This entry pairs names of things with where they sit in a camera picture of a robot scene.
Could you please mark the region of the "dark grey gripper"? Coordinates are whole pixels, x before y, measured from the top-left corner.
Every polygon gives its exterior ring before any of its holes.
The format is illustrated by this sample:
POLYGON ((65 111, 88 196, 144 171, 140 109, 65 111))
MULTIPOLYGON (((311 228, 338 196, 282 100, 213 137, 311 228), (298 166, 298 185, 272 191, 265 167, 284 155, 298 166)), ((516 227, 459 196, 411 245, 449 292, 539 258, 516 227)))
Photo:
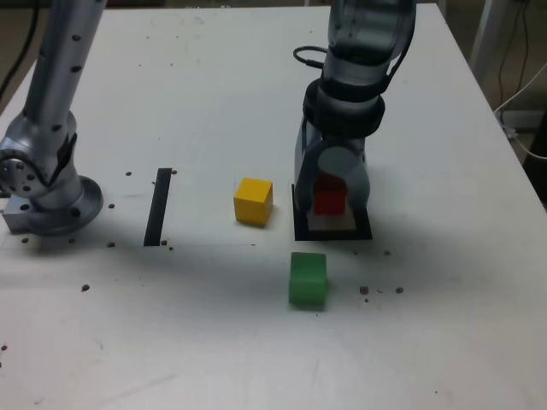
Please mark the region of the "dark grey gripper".
POLYGON ((303 120, 295 148, 294 202, 297 209, 302 212, 311 209, 319 169, 345 182, 347 201, 353 211, 365 209, 370 195, 370 180, 364 155, 364 138, 324 135, 310 122, 303 120))

